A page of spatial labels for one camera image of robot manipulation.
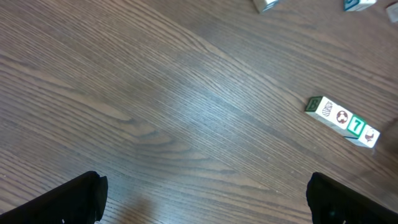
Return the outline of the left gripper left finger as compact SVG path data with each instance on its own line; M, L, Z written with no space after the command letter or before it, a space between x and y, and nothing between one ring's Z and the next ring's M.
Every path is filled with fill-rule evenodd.
M107 198L107 177L88 171L1 214L1 223L91 224L102 219Z

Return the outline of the white block dark round picture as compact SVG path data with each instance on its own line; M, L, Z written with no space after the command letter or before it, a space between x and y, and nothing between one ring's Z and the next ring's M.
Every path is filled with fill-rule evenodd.
M353 113L340 105L334 105L331 109L327 121L330 122L330 127L337 131L345 131L348 127Z

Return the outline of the green number seven block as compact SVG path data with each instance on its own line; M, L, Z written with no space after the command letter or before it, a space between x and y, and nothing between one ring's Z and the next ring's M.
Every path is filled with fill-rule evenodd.
M354 114L351 117L346 129L343 132L344 137L359 138L367 122L360 116Z

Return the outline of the white block owl picture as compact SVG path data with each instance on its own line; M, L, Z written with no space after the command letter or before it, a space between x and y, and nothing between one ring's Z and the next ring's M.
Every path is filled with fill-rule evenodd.
M304 112L315 119L323 122L330 123L333 108L336 103L325 96L313 96L308 100Z

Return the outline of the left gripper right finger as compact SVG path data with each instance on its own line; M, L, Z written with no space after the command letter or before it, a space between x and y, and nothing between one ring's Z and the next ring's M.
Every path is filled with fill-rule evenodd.
M313 224L397 224L397 213L315 172L307 184Z

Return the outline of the white block red picture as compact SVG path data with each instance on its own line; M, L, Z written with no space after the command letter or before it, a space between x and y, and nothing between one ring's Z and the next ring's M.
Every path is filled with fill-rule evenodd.
M380 132L366 124L358 138L345 136L349 142L361 147L373 148L380 137Z

